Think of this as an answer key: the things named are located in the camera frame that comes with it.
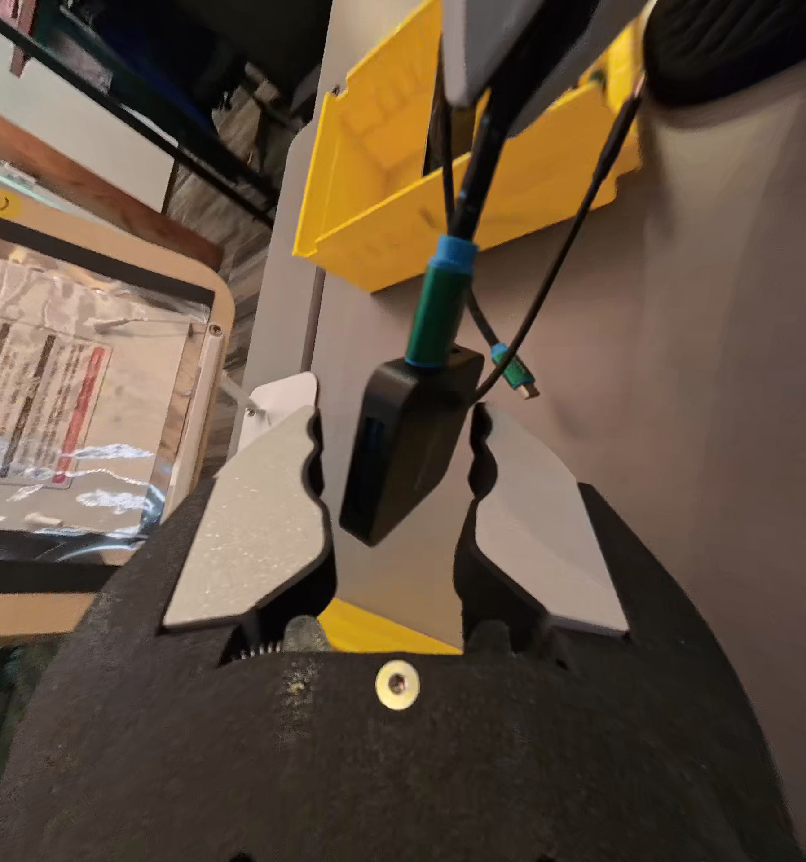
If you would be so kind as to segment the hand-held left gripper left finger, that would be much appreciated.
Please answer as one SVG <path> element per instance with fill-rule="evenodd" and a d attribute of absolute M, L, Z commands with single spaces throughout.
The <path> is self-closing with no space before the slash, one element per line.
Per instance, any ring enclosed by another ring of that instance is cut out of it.
<path fill-rule="evenodd" d="M 330 562 L 330 515 L 311 481 L 311 468 L 321 464 L 320 431 L 318 409 L 302 406 L 218 472 L 164 630 L 236 622 Z"/>

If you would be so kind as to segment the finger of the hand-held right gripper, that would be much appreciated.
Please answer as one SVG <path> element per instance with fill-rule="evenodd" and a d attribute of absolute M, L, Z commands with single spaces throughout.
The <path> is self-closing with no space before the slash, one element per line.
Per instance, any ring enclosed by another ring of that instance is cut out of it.
<path fill-rule="evenodd" d="M 521 134 L 572 90 L 643 6 L 642 1 L 514 2 L 491 74 L 506 137 Z"/>
<path fill-rule="evenodd" d="M 442 1 L 443 88 L 448 103 L 468 109 L 510 55 L 543 1 Z"/>

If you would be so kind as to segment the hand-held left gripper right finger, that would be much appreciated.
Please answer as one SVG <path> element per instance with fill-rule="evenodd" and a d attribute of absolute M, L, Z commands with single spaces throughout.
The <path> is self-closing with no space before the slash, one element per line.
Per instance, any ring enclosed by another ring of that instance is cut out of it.
<path fill-rule="evenodd" d="M 512 641 L 547 628 L 622 637 L 630 626 L 581 487 L 538 437 L 493 404 L 470 428 L 473 500 L 453 563 L 464 640 L 499 621 Z"/>

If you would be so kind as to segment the yellow plastic bin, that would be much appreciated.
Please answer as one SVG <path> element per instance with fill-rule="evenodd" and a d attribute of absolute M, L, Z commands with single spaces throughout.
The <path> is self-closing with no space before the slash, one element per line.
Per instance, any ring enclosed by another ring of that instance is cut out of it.
<path fill-rule="evenodd" d="M 641 70 L 643 15 L 505 144 L 474 242 L 569 219 Z M 440 170 L 423 173 L 440 2 L 421 2 L 322 101 L 293 253 L 368 292 L 424 272 L 445 230 Z"/>
<path fill-rule="evenodd" d="M 462 654 L 458 647 L 336 598 L 318 621 L 336 652 Z"/>

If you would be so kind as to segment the black hdmi hub adapter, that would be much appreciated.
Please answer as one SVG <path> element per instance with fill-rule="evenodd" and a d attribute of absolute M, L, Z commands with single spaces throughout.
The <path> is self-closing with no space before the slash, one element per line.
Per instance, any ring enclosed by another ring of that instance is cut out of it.
<path fill-rule="evenodd" d="M 444 478 L 484 367 L 454 346 L 440 369 L 400 358 L 368 379 L 356 424 L 340 526 L 364 545 L 387 538 Z"/>

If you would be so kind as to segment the black round fabric object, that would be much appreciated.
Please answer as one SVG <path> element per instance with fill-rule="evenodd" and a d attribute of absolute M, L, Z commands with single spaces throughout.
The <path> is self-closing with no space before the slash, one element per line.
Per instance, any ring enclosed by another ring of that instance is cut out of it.
<path fill-rule="evenodd" d="M 806 60 L 806 1 L 658 1 L 643 34 L 647 90 L 668 107 L 714 102 Z"/>

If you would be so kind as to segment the wooden display board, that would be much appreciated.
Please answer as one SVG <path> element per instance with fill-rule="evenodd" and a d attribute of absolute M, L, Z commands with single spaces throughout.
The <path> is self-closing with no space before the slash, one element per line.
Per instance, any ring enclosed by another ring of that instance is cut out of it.
<path fill-rule="evenodd" d="M 170 279 L 180 286 L 184 296 L 208 303 L 209 324 L 225 330 L 224 369 L 234 302 L 229 288 L 212 269 L 13 189 L 0 186 L 0 190 L 13 202 L 10 217 L 0 215 L 1 241 L 99 273 L 155 273 L 158 279 Z M 146 535 L 132 543 L 105 542 L 103 536 L 67 540 L 38 533 L 0 532 L 0 640 L 71 631 L 112 573 L 141 549 L 167 517 L 161 515 Z"/>

